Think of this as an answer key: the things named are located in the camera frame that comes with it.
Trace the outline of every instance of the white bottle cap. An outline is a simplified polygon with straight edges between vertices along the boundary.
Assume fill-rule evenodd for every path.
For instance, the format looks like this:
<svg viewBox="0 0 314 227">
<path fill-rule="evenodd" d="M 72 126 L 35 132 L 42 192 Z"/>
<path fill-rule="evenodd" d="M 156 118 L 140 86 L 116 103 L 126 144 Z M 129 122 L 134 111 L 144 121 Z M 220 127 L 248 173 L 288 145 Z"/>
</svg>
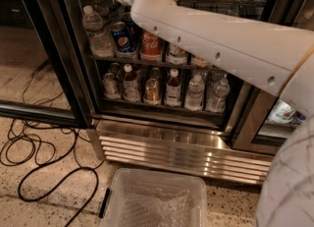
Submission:
<svg viewBox="0 0 314 227">
<path fill-rule="evenodd" d="M 126 71 L 126 73 L 131 72 L 131 65 L 130 64 L 125 65 L 125 71 Z"/>
<path fill-rule="evenodd" d="M 228 85 L 228 80 L 226 78 L 220 79 L 219 81 L 220 85 L 225 86 Z"/>
<path fill-rule="evenodd" d="M 83 8 L 83 11 L 87 14 L 90 15 L 91 13 L 93 13 L 93 9 L 91 6 L 87 5 Z"/>
<path fill-rule="evenodd" d="M 202 78 L 199 74 L 196 74 L 196 75 L 194 76 L 194 80 L 195 80 L 196 82 L 201 82 L 202 79 L 203 79 L 203 78 Z"/>
<path fill-rule="evenodd" d="M 178 74 L 179 74 L 179 72 L 178 72 L 178 69 L 171 69 L 170 70 L 170 75 L 171 75 L 171 77 L 177 77 L 178 76 Z"/>
</svg>

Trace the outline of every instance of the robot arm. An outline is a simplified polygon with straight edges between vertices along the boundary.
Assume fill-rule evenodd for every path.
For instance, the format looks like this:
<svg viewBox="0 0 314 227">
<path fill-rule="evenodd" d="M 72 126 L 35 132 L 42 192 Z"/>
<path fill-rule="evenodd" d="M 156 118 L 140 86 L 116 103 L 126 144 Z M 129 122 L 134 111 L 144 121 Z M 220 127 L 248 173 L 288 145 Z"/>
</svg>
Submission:
<svg viewBox="0 0 314 227">
<path fill-rule="evenodd" d="M 314 32 L 177 6 L 118 0 L 142 28 L 314 115 Z"/>
<path fill-rule="evenodd" d="M 314 32 L 177 6 L 118 0 L 142 28 L 294 106 L 309 118 L 280 149 L 263 187 L 256 226 L 314 225 Z"/>
</svg>

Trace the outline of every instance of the plastic bin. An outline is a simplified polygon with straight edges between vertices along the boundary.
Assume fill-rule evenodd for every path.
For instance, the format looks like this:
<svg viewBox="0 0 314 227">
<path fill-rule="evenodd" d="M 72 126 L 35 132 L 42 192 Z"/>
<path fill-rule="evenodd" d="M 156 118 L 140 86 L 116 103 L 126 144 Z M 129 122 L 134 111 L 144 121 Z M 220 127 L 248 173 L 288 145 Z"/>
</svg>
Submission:
<svg viewBox="0 0 314 227">
<path fill-rule="evenodd" d="M 116 172 L 100 227 L 205 227 L 205 183 L 164 172 Z"/>
</svg>

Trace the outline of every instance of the refrigerator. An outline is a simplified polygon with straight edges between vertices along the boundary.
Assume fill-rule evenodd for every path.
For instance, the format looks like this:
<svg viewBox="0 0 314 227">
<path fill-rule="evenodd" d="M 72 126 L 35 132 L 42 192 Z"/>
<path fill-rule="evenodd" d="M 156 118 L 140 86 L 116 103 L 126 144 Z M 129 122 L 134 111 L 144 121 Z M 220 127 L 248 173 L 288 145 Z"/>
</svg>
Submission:
<svg viewBox="0 0 314 227">
<path fill-rule="evenodd" d="M 104 1 L 112 7 L 114 21 L 119 21 L 125 6 Z M 176 66 L 165 62 L 165 56 L 162 62 L 139 57 L 96 57 L 89 49 L 82 25 L 82 9 L 93 0 L 22 2 L 28 19 L 22 27 L 36 33 L 43 58 L 48 58 L 38 63 L 36 70 L 50 67 L 62 104 L 52 102 L 55 96 L 50 96 L 46 103 L 27 103 L 4 96 L 0 115 L 85 128 L 99 159 L 261 185 L 277 150 L 306 121 L 300 120 L 301 115 L 296 116 L 297 111 L 291 112 L 288 122 L 272 121 L 270 118 L 281 102 L 277 97 L 215 67 L 206 69 L 204 100 L 206 103 L 210 76 L 222 73 L 230 85 L 225 110 L 190 111 L 184 108 L 184 98 L 193 71 L 197 70 L 190 64 L 190 54 L 187 64 Z M 179 0 L 179 5 L 283 26 L 314 28 L 313 0 Z M 112 63 L 119 63 L 122 68 L 125 64 L 139 66 L 142 89 L 152 67 L 161 70 L 164 80 L 169 69 L 176 67 L 182 80 L 182 105 L 167 106 L 163 98 L 161 104 L 147 104 L 143 102 L 144 91 L 140 102 L 106 97 L 103 78 Z M 164 96 L 165 84 L 162 86 Z M 42 89 L 48 94 L 53 92 L 52 87 Z"/>
</svg>

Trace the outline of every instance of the black cable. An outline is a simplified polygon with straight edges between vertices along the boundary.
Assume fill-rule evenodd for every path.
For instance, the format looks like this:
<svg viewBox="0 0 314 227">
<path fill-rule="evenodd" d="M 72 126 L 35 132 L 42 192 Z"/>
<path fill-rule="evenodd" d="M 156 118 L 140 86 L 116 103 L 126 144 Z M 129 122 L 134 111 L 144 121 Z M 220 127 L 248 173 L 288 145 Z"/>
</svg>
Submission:
<svg viewBox="0 0 314 227">
<path fill-rule="evenodd" d="M 25 90 L 22 93 L 22 101 L 26 102 L 25 99 L 25 95 L 27 90 L 30 87 L 30 84 L 32 83 L 33 79 L 35 76 L 35 72 L 32 72 L 31 74 L 31 79 L 30 81 L 27 83 Z M 48 106 L 52 106 L 53 101 L 56 100 L 57 98 L 59 98 L 61 95 L 63 94 L 63 92 L 59 93 L 57 96 L 53 97 L 53 98 L 42 98 L 39 99 L 37 101 L 35 101 L 33 104 L 35 105 L 46 105 L 49 104 Z M 68 223 L 66 224 L 66 226 L 69 226 L 75 219 L 76 217 L 85 209 L 85 207 L 89 204 L 89 202 L 94 198 L 97 190 L 98 190 L 98 185 L 99 185 L 99 177 L 97 172 L 95 171 L 97 168 L 99 168 L 102 164 L 103 161 L 100 162 L 100 164 L 98 164 L 96 167 L 91 168 L 91 167 L 86 167 L 86 166 L 82 166 L 79 161 L 78 161 L 78 157 L 77 157 L 77 152 L 76 152 L 76 145 L 78 143 L 78 139 L 83 140 L 84 142 L 89 142 L 89 140 L 83 138 L 79 132 L 80 130 L 76 131 L 75 129 L 64 129 L 61 128 L 60 126 L 40 126 L 39 123 L 36 122 L 30 122 L 30 121 L 22 121 L 22 129 L 20 132 L 16 133 L 15 132 L 15 125 L 16 125 L 16 120 L 13 120 L 11 125 L 10 125 L 10 129 L 8 131 L 7 134 L 7 138 L 8 140 L 4 143 L 4 145 L 2 146 L 2 148 L 0 149 L 0 163 L 5 165 L 5 166 L 18 166 L 18 165 L 22 165 L 26 162 L 28 162 L 30 159 L 32 159 L 34 157 L 34 161 L 37 165 L 36 168 L 32 169 L 31 171 L 29 171 L 19 182 L 18 185 L 18 195 L 19 198 L 23 201 L 27 201 L 27 202 L 31 202 L 31 201 L 39 201 L 41 199 L 44 199 L 46 197 L 48 197 L 50 194 L 52 194 L 65 180 L 67 180 L 69 177 L 71 177 L 73 174 L 79 172 L 79 171 L 89 171 L 92 172 L 96 178 L 96 184 L 93 190 L 93 193 L 91 194 L 91 196 L 87 199 L 87 201 L 83 204 L 83 206 L 76 212 L 76 214 L 68 221 Z M 53 160 L 53 158 L 55 158 L 56 156 L 56 146 L 52 143 L 52 142 L 48 142 L 48 141 L 43 141 L 41 139 L 41 137 L 37 134 L 28 134 L 26 132 L 27 129 L 34 129 L 34 130 L 58 130 L 60 129 L 61 132 L 64 135 L 70 135 L 73 134 L 74 136 L 74 141 L 70 147 L 70 149 L 63 155 L 61 155 L 60 157 L 56 158 Z M 19 141 L 24 141 L 24 142 L 28 142 L 30 143 L 31 149 L 29 154 L 23 159 L 23 160 L 19 160 L 19 161 L 14 161 L 10 158 L 10 149 L 12 149 L 12 147 Z M 38 155 L 39 152 L 41 150 L 41 148 L 43 147 L 44 144 L 49 145 L 49 147 L 52 147 L 52 154 L 51 156 L 43 163 L 39 163 L 38 161 Z M 55 187 L 53 187 L 49 192 L 47 192 L 46 194 L 40 196 L 39 198 L 36 199 L 27 199 L 23 196 L 22 194 L 22 186 L 25 182 L 25 180 L 31 176 L 32 174 L 34 174 L 35 172 L 38 172 L 40 169 L 48 167 L 50 165 L 53 165 L 59 161 L 61 161 L 62 159 L 64 159 L 65 157 L 67 157 L 71 152 L 73 152 L 74 154 L 74 159 L 78 165 L 78 168 L 71 171 L 69 174 L 67 174 Z"/>
<path fill-rule="evenodd" d="M 6 166 L 18 166 L 18 165 L 21 165 L 27 161 L 29 161 L 33 156 L 34 156 L 34 159 L 35 159 L 35 162 L 36 164 L 38 165 L 36 168 L 32 169 L 30 172 L 28 172 L 23 178 L 22 180 L 19 182 L 19 186 L 18 186 L 18 195 L 20 197 L 20 199 L 24 200 L 24 201 L 27 201 L 27 202 L 30 202 L 30 201 L 39 201 L 41 199 L 44 199 L 46 197 L 48 197 L 50 194 L 52 194 L 65 180 L 67 180 L 70 176 L 72 176 L 73 174 L 77 173 L 78 171 L 90 171 L 94 174 L 95 178 L 96 178 L 96 184 L 95 184 L 95 187 L 94 187 L 94 191 L 93 193 L 91 194 L 91 196 L 87 199 L 87 201 L 83 204 L 83 206 L 76 212 L 76 214 L 70 219 L 70 221 L 66 224 L 66 226 L 69 226 L 71 224 L 71 222 L 74 221 L 74 219 L 84 210 L 84 208 L 89 204 L 89 202 L 93 199 L 93 197 L 95 196 L 97 190 L 98 190 L 98 185 L 99 185 L 99 177 L 98 177 L 98 174 L 97 172 L 95 171 L 97 168 L 99 168 L 102 164 L 103 164 L 103 161 L 101 161 L 101 163 L 99 165 L 97 165 L 95 168 L 91 168 L 91 167 L 86 167 L 86 166 L 82 166 L 79 162 L 78 162 L 78 157 L 77 157 L 77 153 L 76 153 L 76 145 L 78 143 L 78 139 L 82 139 L 83 141 L 85 142 L 90 142 L 89 140 L 81 137 L 79 135 L 79 132 L 80 130 L 76 131 L 75 129 L 67 129 L 69 130 L 68 132 L 65 132 L 64 129 L 62 129 L 61 131 L 63 133 L 66 133 L 67 135 L 68 134 L 73 134 L 74 136 L 74 141 L 73 143 L 71 144 L 71 147 L 70 149 L 65 153 L 63 154 L 62 156 L 58 157 L 57 159 L 55 160 L 52 160 L 52 158 L 55 156 L 55 153 L 56 153 L 56 147 L 54 146 L 53 143 L 51 142 L 46 142 L 46 141 L 43 141 L 39 135 L 37 134 L 28 134 L 26 132 L 26 130 L 28 129 L 28 126 L 29 125 L 32 125 L 33 128 L 37 129 L 37 130 L 42 130 L 42 128 L 39 126 L 39 124 L 34 124 L 31 123 L 31 122 L 25 122 L 25 121 L 22 121 L 23 123 L 23 127 L 22 127 L 22 131 L 19 132 L 18 134 L 14 132 L 15 128 L 14 126 L 16 125 L 16 120 L 13 120 L 13 122 L 11 123 L 11 126 L 10 126 L 10 130 L 8 132 L 8 141 L 5 142 L 5 144 L 3 145 L 3 147 L 1 148 L 0 150 L 0 162 L 3 164 L 3 165 L 6 165 Z M 55 127 L 51 127 L 51 128 L 47 128 L 45 127 L 44 130 L 56 130 Z M 11 149 L 11 147 L 17 143 L 18 141 L 26 141 L 26 142 L 30 142 L 31 144 L 31 152 L 29 153 L 29 155 L 24 159 L 24 160 L 21 160 L 21 161 L 13 161 L 12 159 L 10 159 L 9 157 L 9 151 Z M 52 156 L 49 158 L 49 160 L 47 160 L 46 162 L 44 163 L 39 163 L 38 160 L 37 160 L 37 155 L 38 153 L 40 152 L 40 148 L 42 147 L 42 145 L 44 143 L 47 143 L 49 145 L 51 145 L 53 147 L 53 154 Z M 3 153 L 5 152 L 5 157 L 6 157 L 6 160 L 8 163 L 5 163 L 3 160 L 2 160 L 2 156 L 3 156 Z M 78 164 L 79 168 L 71 171 L 69 174 L 67 174 L 53 189 L 51 189 L 49 192 L 47 192 L 46 194 L 40 196 L 39 198 L 36 198 L 36 199 L 28 199 L 28 198 L 25 198 L 22 194 L 22 187 L 23 187 L 23 184 L 25 182 L 25 180 L 31 176 L 33 173 L 39 171 L 40 169 L 42 168 L 45 168 L 49 165 L 52 165 L 56 162 L 59 162 L 61 161 L 62 159 L 64 159 L 66 156 L 68 156 L 71 152 L 74 153 L 74 158 L 75 158 L 75 161 L 76 163 Z"/>
</svg>

